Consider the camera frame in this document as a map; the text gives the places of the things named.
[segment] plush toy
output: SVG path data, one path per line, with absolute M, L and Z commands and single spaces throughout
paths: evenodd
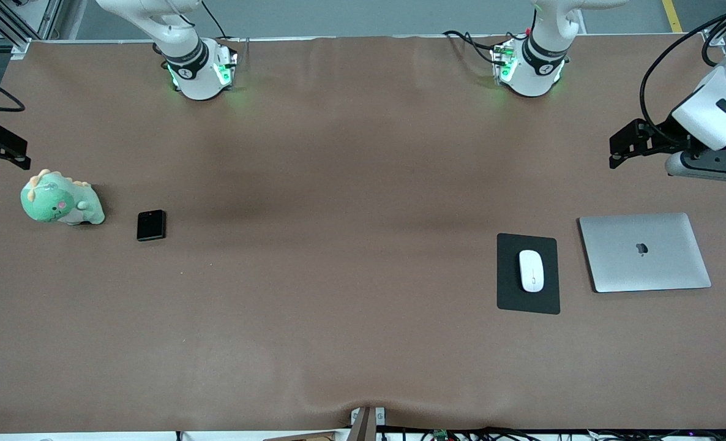
M 25 184 L 21 203 L 28 217 L 34 221 L 69 225 L 82 222 L 101 224 L 105 221 L 99 197 L 90 184 L 72 181 L 50 170 L 42 170 Z

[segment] laptop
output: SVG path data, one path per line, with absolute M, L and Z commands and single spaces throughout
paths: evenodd
M 598 293 L 711 286 L 687 213 L 578 221 Z

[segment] smartphone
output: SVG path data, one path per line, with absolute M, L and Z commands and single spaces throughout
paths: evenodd
M 137 215 L 137 240 L 157 240 L 165 237 L 167 213 L 162 209 L 144 211 Z

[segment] black mouse pad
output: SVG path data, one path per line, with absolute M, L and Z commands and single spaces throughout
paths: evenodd
M 520 284 L 518 254 L 533 249 L 542 257 L 545 282 L 539 293 Z M 559 313 L 559 262 L 556 239 L 500 233 L 496 237 L 496 306 L 511 311 Z

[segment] computer mouse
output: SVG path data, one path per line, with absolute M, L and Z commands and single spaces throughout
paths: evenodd
M 520 268 L 520 285 L 528 293 L 539 293 L 545 283 L 545 274 L 542 270 L 542 257 L 537 251 L 524 249 L 518 253 L 518 267 Z

